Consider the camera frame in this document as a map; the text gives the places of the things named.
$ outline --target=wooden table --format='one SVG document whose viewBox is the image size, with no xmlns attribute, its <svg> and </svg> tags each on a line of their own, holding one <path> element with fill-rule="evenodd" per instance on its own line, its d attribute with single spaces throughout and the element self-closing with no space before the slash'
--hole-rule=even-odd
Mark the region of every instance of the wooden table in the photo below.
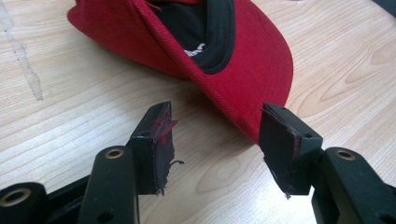
<svg viewBox="0 0 396 224">
<path fill-rule="evenodd" d="M 287 39 L 287 107 L 358 151 L 396 185 L 396 20 L 369 0 L 254 1 Z M 140 197 L 143 223 L 315 223 L 286 200 L 262 153 L 189 81 L 109 52 L 66 19 L 74 1 L 0 0 L 0 189 L 52 192 L 126 143 L 146 110 L 172 101 L 177 158 L 165 196 Z"/>
</svg>

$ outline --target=white logo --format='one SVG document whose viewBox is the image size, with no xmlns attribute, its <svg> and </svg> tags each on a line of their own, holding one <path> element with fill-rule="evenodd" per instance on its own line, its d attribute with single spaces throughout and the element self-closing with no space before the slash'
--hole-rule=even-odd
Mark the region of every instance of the white logo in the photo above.
<svg viewBox="0 0 396 224">
<path fill-rule="evenodd" d="M 204 50 L 203 50 L 204 45 L 205 45 L 205 44 L 202 43 L 202 44 L 200 44 L 200 45 L 198 46 L 198 48 L 197 48 L 196 50 L 190 51 L 190 50 L 186 50 L 186 49 L 185 49 L 184 52 L 186 52 L 186 54 L 189 55 L 189 57 L 193 57 L 193 56 L 195 56 L 195 55 L 201 53 L 202 51 L 204 51 Z"/>
</svg>

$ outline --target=metal bolt hole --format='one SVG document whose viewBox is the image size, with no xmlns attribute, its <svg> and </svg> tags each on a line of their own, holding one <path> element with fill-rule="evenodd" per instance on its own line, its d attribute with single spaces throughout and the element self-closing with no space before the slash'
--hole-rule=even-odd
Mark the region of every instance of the metal bolt hole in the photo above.
<svg viewBox="0 0 396 224">
<path fill-rule="evenodd" d="M 108 159 L 116 159 L 122 156 L 123 150 L 122 149 L 111 149 L 106 153 L 106 158 Z"/>
<path fill-rule="evenodd" d="M 10 207 L 25 201 L 32 191 L 30 189 L 14 189 L 0 199 L 0 206 Z"/>
<path fill-rule="evenodd" d="M 356 160 L 356 157 L 355 157 L 354 155 L 352 155 L 351 153 L 346 152 L 346 151 L 344 151 L 344 150 L 338 150 L 338 151 L 336 152 L 336 154 L 337 154 L 338 157 L 340 157 L 340 158 L 342 158 L 342 159 L 344 159 L 344 160 L 347 160 L 347 161 L 354 161 L 354 160 Z"/>
</svg>

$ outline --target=red fabric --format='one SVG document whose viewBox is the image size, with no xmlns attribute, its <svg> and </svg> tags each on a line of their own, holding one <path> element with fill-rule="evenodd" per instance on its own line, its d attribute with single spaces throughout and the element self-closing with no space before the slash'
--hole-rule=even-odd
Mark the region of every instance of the red fabric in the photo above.
<svg viewBox="0 0 396 224">
<path fill-rule="evenodd" d="M 68 19 L 82 33 L 128 59 L 188 77 L 258 143 L 262 104 L 286 103 L 292 58 L 282 34 L 253 3 L 234 0 L 234 6 L 233 56 L 215 75 L 203 73 L 144 0 L 77 0 Z"/>
</svg>

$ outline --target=red cap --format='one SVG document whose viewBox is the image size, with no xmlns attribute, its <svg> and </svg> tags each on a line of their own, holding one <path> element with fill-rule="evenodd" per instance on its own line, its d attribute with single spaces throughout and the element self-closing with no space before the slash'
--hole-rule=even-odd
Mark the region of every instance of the red cap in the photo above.
<svg viewBox="0 0 396 224">
<path fill-rule="evenodd" d="M 132 61 L 192 80 L 255 143 L 263 103 L 288 98 L 290 49 L 249 0 L 77 0 L 68 19 Z"/>
</svg>

